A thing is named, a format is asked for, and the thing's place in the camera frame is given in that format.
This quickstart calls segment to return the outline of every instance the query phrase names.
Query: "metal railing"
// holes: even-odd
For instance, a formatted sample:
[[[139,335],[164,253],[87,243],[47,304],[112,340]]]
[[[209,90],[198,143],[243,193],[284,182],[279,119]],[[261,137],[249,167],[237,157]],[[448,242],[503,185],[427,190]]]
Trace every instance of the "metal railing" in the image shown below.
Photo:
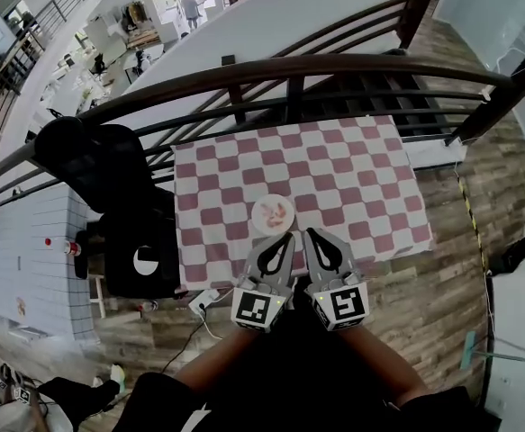
[[[349,75],[364,75],[377,73],[382,75],[413,75],[426,77],[441,77],[463,82],[472,82],[482,85],[493,86],[490,99],[486,101],[482,94],[468,94],[460,91],[437,91],[437,90],[403,90],[397,89],[356,91],[348,90],[338,93],[307,93],[303,90],[304,79],[313,76],[337,76],[347,77]],[[175,139],[168,144],[158,147],[144,149],[146,157],[163,154],[171,151],[174,145],[185,144],[196,140],[221,137],[228,134],[243,131],[258,130],[268,127],[282,126],[289,123],[316,122],[317,118],[302,114],[304,104],[320,103],[335,99],[361,99],[364,97],[408,97],[412,95],[425,97],[457,98],[479,102],[476,108],[440,108],[417,109],[408,108],[400,110],[381,109],[377,111],[354,110],[349,113],[330,112],[318,120],[332,120],[349,117],[374,116],[374,115],[462,115],[466,116],[463,121],[449,122],[448,125],[433,125],[434,128],[449,129],[448,133],[429,135],[428,137],[416,137],[415,140],[444,140],[447,145],[456,139],[463,141],[477,139],[490,130],[514,105],[525,95],[525,61],[512,76],[502,76],[492,72],[476,69],[454,69],[437,65],[432,61],[420,58],[389,56],[389,55],[316,55],[314,57],[298,56],[289,58],[273,58],[261,61],[234,64],[226,67],[205,70],[188,76],[182,76],[168,80],[161,84],[151,85],[133,93],[120,96],[108,103],[104,103],[87,112],[83,112],[77,118],[87,127],[103,125],[111,120],[118,119],[124,115],[135,113],[159,104],[175,101],[180,98],[201,95],[219,89],[233,89],[239,91],[244,85],[262,81],[284,80],[288,87],[284,97],[244,102],[239,94],[233,94],[231,104],[198,113],[192,113],[154,123],[135,131],[141,138],[156,135],[164,131],[173,130],[176,127],[190,123],[211,120],[216,118],[234,117],[236,125],[230,129],[196,136],[192,138]],[[243,121],[244,113],[255,111],[274,110],[279,111],[281,120],[251,123]],[[25,161],[32,162],[35,156],[34,141],[16,150],[12,155],[0,161],[0,176],[18,167]],[[152,172],[158,172],[174,167],[174,161],[149,164]],[[0,194],[21,185],[22,183],[39,176],[44,171],[37,168],[30,173],[20,176],[0,188]],[[155,184],[170,181],[173,175],[159,176],[154,179]],[[22,193],[17,193],[0,202],[0,207],[7,203],[19,200],[27,195],[35,194],[40,190],[59,184],[58,179],[27,188]]]
[[[319,31],[299,40],[295,44],[280,50],[272,56],[274,58],[285,58],[287,56],[316,55],[316,54],[340,54],[354,49],[358,45],[374,40],[386,35],[389,32],[396,32],[400,39],[400,48],[407,49],[418,27],[422,17],[431,0],[388,0],[381,4],[376,4],[358,13],[352,14],[334,24],[324,27]],[[255,83],[245,85],[241,88],[240,94],[244,101],[254,101],[260,97],[275,91],[284,81]],[[190,113],[200,113],[225,107],[231,103],[231,98],[227,90],[216,92],[207,101],[198,106]],[[215,126],[222,119],[209,121],[197,121],[187,126],[184,130],[179,127],[169,130],[157,139],[153,147],[157,148],[165,142],[171,141],[174,135],[192,138],[199,136],[211,127]],[[171,154],[155,155],[149,160],[150,163],[165,161]]]
[[[23,84],[48,44],[84,0],[51,0],[23,23],[10,48],[0,53],[0,135]]]

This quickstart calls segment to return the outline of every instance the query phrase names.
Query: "grid-pattern tablecloth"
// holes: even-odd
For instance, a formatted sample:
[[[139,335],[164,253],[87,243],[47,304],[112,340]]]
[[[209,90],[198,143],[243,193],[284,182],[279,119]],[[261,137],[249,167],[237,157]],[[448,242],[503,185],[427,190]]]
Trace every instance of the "grid-pattern tablecloth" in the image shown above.
[[[391,117],[287,125],[175,147],[182,285],[223,286],[264,236],[250,218],[267,194],[294,206],[294,272],[305,271],[300,231],[323,228],[358,262],[430,248],[420,190]]]

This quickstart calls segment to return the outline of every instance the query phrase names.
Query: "yellow and black tape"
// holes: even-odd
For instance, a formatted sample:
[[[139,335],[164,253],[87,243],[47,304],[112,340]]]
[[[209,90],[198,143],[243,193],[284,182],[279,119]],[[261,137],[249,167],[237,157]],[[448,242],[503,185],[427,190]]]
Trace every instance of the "yellow and black tape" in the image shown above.
[[[484,251],[482,249],[482,239],[480,237],[480,232],[478,231],[478,225],[476,224],[476,218],[475,218],[475,215],[472,213],[472,208],[470,207],[470,201],[468,200],[468,195],[466,195],[466,189],[464,188],[464,185],[462,184],[462,181],[460,180],[460,176],[458,174],[457,174],[457,180],[458,180],[458,188],[460,189],[460,193],[462,193],[462,198],[464,199],[466,210],[468,211],[468,216],[470,216],[470,220],[472,221],[472,228],[475,231],[476,240],[478,241],[478,249],[480,250],[480,259],[482,261],[482,272],[484,275],[488,275],[488,266],[486,265],[486,258],[484,257]]]

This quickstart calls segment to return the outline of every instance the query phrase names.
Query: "person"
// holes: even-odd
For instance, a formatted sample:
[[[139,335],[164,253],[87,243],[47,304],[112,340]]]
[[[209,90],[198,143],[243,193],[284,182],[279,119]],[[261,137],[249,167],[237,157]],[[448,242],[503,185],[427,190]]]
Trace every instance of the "person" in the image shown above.
[[[328,332],[294,288],[269,334],[236,328],[173,377],[143,374],[114,432],[468,430],[466,388],[432,393],[362,326]]]
[[[152,56],[143,49],[136,51],[136,67],[134,73],[139,77],[146,72],[152,64]]]
[[[186,19],[188,20],[188,26],[190,31],[198,29],[198,18],[202,17],[198,8],[198,2],[196,0],[180,0]]]
[[[111,368],[110,380],[96,377],[93,387],[60,377],[35,387],[32,380],[9,367],[0,373],[5,383],[0,430],[11,432],[78,431],[85,419],[113,408],[116,396],[125,391],[125,374],[117,364]],[[29,404],[13,401],[15,387],[30,393]]]

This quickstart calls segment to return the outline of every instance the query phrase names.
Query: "white table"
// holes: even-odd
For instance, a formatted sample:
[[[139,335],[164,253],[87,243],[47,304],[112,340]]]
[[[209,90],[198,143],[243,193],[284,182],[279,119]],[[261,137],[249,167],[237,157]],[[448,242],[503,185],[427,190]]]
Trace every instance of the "white table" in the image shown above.
[[[0,316],[77,340],[94,338],[87,280],[74,258],[45,238],[75,239],[86,228],[87,205],[66,184],[0,208]]]
[[[143,51],[150,54],[152,62],[154,62],[156,59],[162,56],[162,53],[164,52],[164,45],[160,43],[159,45],[154,45],[153,47],[145,48],[143,49]],[[136,59],[136,51],[133,51],[131,54],[128,55],[128,58],[124,60],[124,65],[122,66],[122,68],[126,72],[126,76],[128,77],[128,81],[130,82],[130,84],[132,84],[132,81],[130,80],[130,76],[128,75],[128,70],[135,68],[136,66],[138,66],[138,60]]]

